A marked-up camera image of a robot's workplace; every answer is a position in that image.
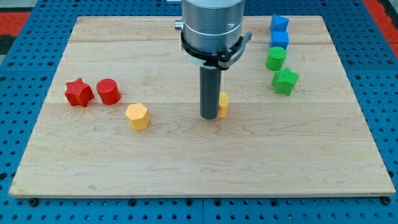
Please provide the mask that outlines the black clamp ring mount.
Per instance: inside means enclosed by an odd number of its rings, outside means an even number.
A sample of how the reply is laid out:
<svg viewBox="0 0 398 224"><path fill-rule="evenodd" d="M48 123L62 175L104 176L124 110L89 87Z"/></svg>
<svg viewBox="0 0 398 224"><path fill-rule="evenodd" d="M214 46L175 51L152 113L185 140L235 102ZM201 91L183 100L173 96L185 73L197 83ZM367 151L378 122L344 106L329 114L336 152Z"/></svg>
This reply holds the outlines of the black clamp ring mount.
<svg viewBox="0 0 398 224"><path fill-rule="evenodd" d="M227 70L241 58L246 44L252 38L252 32L249 31L240 36L231 48L217 53L201 52L187 43L183 33L180 34L180 37L182 52L191 63L207 69Z"/></svg>

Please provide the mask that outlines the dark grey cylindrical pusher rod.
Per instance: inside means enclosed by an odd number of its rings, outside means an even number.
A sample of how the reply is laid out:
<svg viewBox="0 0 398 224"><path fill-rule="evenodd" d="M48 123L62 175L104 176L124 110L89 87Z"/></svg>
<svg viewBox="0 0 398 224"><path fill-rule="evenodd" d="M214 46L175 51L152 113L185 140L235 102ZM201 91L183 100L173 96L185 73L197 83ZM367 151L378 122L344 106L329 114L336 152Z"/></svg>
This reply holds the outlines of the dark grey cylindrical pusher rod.
<svg viewBox="0 0 398 224"><path fill-rule="evenodd" d="M221 70L200 67L200 115L215 119L218 115Z"/></svg>

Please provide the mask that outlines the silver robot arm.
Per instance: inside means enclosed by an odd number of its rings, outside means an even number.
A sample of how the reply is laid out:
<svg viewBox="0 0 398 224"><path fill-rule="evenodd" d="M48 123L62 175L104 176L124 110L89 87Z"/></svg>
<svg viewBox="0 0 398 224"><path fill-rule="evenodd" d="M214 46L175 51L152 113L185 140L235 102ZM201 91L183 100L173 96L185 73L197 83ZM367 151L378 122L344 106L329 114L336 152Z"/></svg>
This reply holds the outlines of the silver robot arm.
<svg viewBox="0 0 398 224"><path fill-rule="evenodd" d="M222 72L242 56L252 32L242 34L244 0L183 0L180 31L184 56L200 68L200 115L218 115Z"/></svg>

